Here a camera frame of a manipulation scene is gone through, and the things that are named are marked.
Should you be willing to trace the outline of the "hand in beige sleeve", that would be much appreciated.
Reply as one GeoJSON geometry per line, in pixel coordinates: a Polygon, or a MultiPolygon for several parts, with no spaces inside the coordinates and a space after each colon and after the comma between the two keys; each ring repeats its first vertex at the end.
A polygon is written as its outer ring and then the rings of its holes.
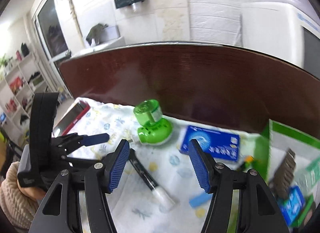
{"type": "Polygon", "coordinates": [[[13,162],[1,182],[1,208],[18,232],[30,229],[46,192],[38,187],[21,187],[17,178],[20,163],[13,162]]]}

